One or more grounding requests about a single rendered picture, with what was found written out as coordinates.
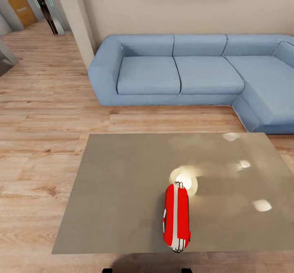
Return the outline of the radio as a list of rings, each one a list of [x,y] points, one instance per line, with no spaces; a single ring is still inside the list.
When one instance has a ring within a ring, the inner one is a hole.
[[[188,246],[190,237],[189,196],[178,181],[169,185],[165,193],[163,239],[173,252],[180,253]]]

